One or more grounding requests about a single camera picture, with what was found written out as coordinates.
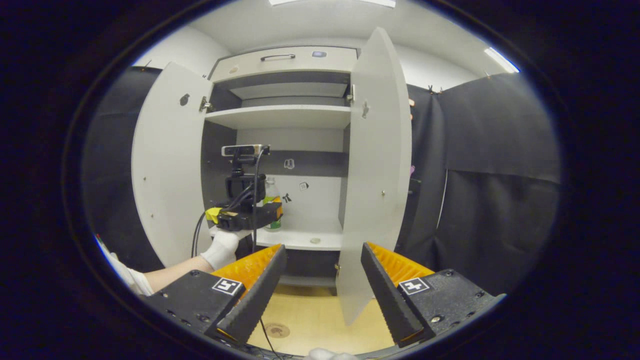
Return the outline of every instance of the floor drain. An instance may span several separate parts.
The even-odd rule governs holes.
[[[270,338],[286,338],[291,333],[288,327],[275,322],[266,324],[264,329],[267,330],[267,335]]]

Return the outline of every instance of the ceiling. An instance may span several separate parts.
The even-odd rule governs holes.
[[[268,0],[238,0],[191,25],[231,53],[302,38],[367,39],[379,26],[395,45],[432,54],[478,76],[504,72],[484,53],[486,43],[408,0],[397,0],[395,8],[357,0],[301,0],[278,6]]]

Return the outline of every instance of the white sleeve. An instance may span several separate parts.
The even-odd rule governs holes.
[[[120,276],[122,281],[131,289],[131,291],[138,295],[145,296],[149,296],[154,293],[151,290],[151,285],[149,285],[149,281],[145,274],[127,268],[114,254],[109,253],[109,250],[107,250],[103,243],[98,242],[98,244],[102,249],[102,253],[109,261],[109,264],[113,267],[113,270],[115,270],[116,274]]]

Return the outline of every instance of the wooden floor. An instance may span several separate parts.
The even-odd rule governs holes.
[[[362,354],[394,345],[378,302],[372,299],[351,326],[342,319],[338,297],[327,288],[278,285],[262,315],[265,326],[279,323],[289,328],[284,338],[269,337],[274,350],[307,355],[321,347],[333,352]],[[269,348],[260,323],[249,344]]]

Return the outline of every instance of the plastic bottle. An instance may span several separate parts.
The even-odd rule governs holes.
[[[267,177],[265,181],[265,195],[264,195],[264,200],[262,201],[262,204],[264,205],[270,202],[282,202],[280,198],[280,192],[276,187],[276,180],[273,177]],[[270,223],[264,228],[269,231],[278,231],[280,230],[281,226],[282,225],[280,223],[280,220],[278,220]]]

